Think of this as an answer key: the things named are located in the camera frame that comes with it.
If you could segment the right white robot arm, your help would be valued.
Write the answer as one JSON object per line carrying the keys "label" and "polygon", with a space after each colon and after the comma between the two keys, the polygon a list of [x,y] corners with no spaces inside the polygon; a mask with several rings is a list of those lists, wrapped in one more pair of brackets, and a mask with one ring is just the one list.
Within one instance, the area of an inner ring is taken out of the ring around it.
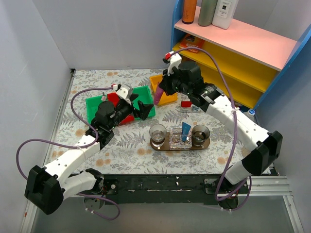
{"label": "right white robot arm", "polygon": [[220,188],[233,192],[245,178],[261,175],[279,157],[282,135],[260,127],[241,111],[234,111],[229,98],[215,85],[206,83],[200,67],[192,61],[171,62],[159,84],[166,95],[176,92],[224,124],[250,152],[232,165],[220,180]]}

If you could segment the green translucent cup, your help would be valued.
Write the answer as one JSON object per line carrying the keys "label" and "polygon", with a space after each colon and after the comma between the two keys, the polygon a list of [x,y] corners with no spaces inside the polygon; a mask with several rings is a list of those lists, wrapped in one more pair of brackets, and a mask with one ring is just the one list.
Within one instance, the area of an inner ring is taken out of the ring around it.
{"label": "green translucent cup", "polygon": [[201,146],[209,139],[210,131],[205,125],[196,125],[192,129],[192,145]]}

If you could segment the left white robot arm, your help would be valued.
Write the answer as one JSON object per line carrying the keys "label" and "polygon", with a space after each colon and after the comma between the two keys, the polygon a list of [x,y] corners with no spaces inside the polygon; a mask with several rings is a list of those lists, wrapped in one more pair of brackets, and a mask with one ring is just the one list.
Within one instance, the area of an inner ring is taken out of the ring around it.
{"label": "left white robot arm", "polygon": [[28,175],[25,197],[49,215],[55,212],[63,200],[81,192],[100,194],[104,190],[104,176],[89,168],[78,175],[73,171],[90,156],[98,153],[113,138],[113,129],[128,115],[145,120],[153,104],[138,101],[138,108],[132,101],[138,97],[120,97],[118,104],[106,100],[99,106],[90,129],[75,144],[56,160],[44,167],[34,166]]}

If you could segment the pink toothpaste tube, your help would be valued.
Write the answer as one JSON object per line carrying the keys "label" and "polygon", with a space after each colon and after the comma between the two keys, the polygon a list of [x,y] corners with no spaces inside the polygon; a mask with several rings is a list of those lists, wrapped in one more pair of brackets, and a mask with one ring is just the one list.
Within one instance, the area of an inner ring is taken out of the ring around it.
{"label": "pink toothpaste tube", "polygon": [[156,87],[155,94],[154,94],[154,105],[159,104],[163,93],[164,93],[164,90],[160,87],[160,83],[158,83],[157,87]]}

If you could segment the clear textured acrylic holder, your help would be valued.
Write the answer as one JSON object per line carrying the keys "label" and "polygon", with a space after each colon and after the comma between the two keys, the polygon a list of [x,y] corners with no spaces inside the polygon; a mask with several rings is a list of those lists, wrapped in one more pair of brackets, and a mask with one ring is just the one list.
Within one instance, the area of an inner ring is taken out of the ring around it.
{"label": "clear textured acrylic holder", "polygon": [[169,149],[170,150],[190,150],[192,147],[192,133],[189,131],[188,140],[183,142],[181,140],[182,127],[171,126],[169,131]]}

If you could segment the blue toothpaste tube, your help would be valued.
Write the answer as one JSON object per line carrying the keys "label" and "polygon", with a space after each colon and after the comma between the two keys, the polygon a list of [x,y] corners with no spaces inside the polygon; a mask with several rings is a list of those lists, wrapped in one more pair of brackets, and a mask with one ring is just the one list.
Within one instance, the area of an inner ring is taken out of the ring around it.
{"label": "blue toothpaste tube", "polygon": [[182,122],[181,140],[183,142],[186,142],[188,140],[188,134],[189,134],[190,129],[191,129],[191,125],[185,122]]}

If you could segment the clear glass cup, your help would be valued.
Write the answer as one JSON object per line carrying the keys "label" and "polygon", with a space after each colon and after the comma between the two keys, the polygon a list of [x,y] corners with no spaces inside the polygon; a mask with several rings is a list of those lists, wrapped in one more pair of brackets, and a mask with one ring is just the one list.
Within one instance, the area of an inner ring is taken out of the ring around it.
{"label": "clear glass cup", "polygon": [[164,144],[166,134],[167,130],[165,126],[161,124],[153,125],[149,129],[152,145],[155,147],[161,147]]}

